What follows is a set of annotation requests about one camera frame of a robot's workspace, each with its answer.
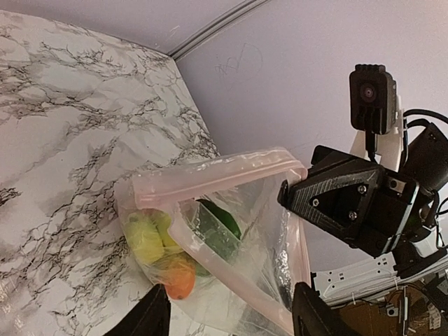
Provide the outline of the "dark green fake pepper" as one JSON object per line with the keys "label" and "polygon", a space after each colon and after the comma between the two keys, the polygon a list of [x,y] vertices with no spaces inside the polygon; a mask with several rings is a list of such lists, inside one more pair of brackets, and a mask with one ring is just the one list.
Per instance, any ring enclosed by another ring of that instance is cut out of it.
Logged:
{"label": "dark green fake pepper", "polygon": [[199,204],[199,237],[224,261],[230,261],[242,237],[236,220],[231,213],[208,199],[197,199],[196,202]]}

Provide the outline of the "yellow fake banana bunch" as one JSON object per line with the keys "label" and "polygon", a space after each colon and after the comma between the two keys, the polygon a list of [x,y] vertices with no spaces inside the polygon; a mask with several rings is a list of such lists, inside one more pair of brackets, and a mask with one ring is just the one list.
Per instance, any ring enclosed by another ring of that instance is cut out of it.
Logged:
{"label": "yellow fake banana bunch", "polygon": [[168,233],[171,224],[170,215],[157,209],[135,211],[127,217],[125,236],[139,262],[150,265],[183,251]]}

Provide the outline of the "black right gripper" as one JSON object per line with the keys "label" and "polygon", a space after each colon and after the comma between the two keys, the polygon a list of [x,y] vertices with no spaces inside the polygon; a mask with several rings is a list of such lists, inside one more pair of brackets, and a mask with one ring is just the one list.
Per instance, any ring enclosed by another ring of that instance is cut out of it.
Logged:
{"label": "black right gripper", "polygon": [[308,177],[281,184],[278,203],[374,258],[400,241],[419,192],[414,179],[327,146],[315,147]]}

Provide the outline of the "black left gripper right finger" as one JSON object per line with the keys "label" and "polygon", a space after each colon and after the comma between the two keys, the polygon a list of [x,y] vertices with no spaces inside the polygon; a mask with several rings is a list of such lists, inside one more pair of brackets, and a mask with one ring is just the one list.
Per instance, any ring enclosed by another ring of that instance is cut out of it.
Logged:
{"label": "black left gripper right finger", "polygon": [[294,335],[354,334],[354,330],[305,282],[295,284],[292,317]]}

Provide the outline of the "clear polka dot zip bag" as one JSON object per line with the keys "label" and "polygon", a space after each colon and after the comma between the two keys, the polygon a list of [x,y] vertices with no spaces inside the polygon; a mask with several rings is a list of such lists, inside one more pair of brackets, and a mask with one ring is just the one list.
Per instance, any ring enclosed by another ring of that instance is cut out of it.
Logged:
{"label": "clear polka dot zip bag", "polygon": [[139,170],[115,199],[130,251],[194,321],[233,335],[292,335],[309,282],[302,221],[277,196],[307,170],[284,148]]}

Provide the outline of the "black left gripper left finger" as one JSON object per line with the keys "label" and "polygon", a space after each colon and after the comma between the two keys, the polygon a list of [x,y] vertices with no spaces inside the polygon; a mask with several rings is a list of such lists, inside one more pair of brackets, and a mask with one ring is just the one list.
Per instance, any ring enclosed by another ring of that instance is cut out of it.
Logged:
{"label": "black left gripper left finger", "polygon": [[171,302],[163,285],[154,285],[104,336],[168,336]]}

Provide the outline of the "orange fake fruit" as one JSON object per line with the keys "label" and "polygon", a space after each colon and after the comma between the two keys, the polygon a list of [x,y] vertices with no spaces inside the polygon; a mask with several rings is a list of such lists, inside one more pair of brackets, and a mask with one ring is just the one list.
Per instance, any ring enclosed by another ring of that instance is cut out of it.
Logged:
{"label": "orange fake fruit", "polygon": [[173,300],[186,299],[195,286],[195,265],[185,258],[175,258],[169,262],[165,289]]}

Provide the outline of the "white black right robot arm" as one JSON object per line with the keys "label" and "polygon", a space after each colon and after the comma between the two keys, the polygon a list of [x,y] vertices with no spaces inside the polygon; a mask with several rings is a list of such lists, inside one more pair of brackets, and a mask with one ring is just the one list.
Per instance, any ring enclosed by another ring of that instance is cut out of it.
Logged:
{"label": "white black right robot arm", "polygon": [[369,255],[312,276],[314,290],[331,303],[383,291],[447,262],[447,239],[438,225],[447,138],[423,118],[412,126],[421,133],[398,171],[318,146],[307,179],[281,184],[282,207]]}

